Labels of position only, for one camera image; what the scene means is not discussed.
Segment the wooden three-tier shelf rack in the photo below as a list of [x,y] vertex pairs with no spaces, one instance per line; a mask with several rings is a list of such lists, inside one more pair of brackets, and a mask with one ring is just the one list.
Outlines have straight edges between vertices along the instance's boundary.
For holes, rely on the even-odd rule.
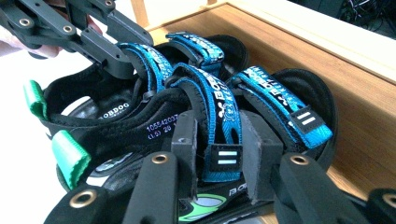
[[327,82],[339,110],[337,151],[329,175],[366,198],[396,188],[396,40],[288,0],[127,0],[155,41],[167,32],[229,34],[250,60],[275,72],[310,70]]

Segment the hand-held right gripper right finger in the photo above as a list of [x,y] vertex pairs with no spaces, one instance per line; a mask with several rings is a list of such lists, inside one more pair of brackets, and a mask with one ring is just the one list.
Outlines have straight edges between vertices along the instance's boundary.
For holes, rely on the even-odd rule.
[[241,111],[243,176],[247,195],[253,204],[272,201],[275,191],[271,185],[274,165],[279,164],[283,143],[268,123],[258,114]]

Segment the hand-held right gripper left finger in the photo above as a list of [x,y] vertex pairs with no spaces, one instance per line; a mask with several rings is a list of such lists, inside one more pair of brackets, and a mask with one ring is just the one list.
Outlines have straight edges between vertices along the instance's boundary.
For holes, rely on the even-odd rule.
[[188,201],[193,201],[197,194],[197,131],[193,111],[185,111],[178,116],[171,142],[171,151],[177,157],[178,197]]

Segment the black sandal with blue straps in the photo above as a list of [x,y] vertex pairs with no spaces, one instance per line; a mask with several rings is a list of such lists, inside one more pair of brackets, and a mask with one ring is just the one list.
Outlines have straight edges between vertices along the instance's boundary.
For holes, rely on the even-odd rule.
[[[171,142],[178,116],[192,110],[197,131],[197,194],[178,197]],[[52,150],[66,195],[45,224],[220,224],[252,217],[243,176],[241,111],[260,115],[293,154],[332,163],[337,110],[315,74],[251,66],[227,80],[180,63],[165,89],[137,113],[87,127],[57,128]]]
[[92,64],[52,81],[45,89],[34,80],[28,81],[23,86],[28,108],[50,129],[93,126],[100,119],[121,119],[143,109],[165,89],[177,63],[196,66],[222,80],[248,65],[247,47],[231,35],[177,32],[165,38],[154,47],[119,44],[132,59],[133,69],[125,79]]

